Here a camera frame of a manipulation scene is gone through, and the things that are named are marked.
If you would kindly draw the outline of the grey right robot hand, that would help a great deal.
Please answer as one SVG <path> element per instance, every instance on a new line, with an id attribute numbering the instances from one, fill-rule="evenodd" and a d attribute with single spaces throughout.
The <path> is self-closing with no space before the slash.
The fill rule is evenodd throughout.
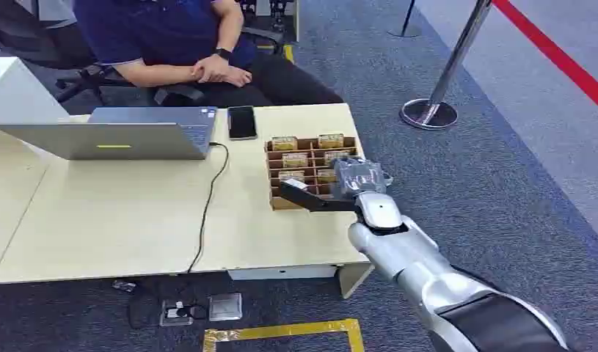
<path id="1" fill-rule="evenodd" d="M 364 192 L 385 194 L 394 180 L 380 163 L 358 156 L 334 158 L 330 166 L 335 175 L 332 194 L 338 199 L 353 199 Z"/>

